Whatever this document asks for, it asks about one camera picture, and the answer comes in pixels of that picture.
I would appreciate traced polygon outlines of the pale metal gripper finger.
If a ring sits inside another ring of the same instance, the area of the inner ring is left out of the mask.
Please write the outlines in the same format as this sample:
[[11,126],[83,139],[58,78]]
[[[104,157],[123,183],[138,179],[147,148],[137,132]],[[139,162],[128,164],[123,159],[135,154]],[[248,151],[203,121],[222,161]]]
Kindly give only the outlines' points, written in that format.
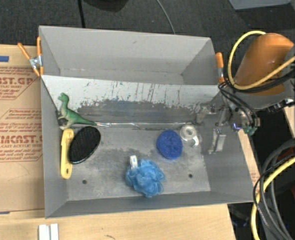
[[225,134],[219,134],[216,138],[216,143],[215,143],[215,151],[216,152],[222,152],[224,149],[224,144],[226,140],[226,135]]
[[220,135],[221,135],[221,129],[220,128],[214,128],[212,130],[211,146],[207,150],[209,154],[220,151],[220,149],[219,149]]

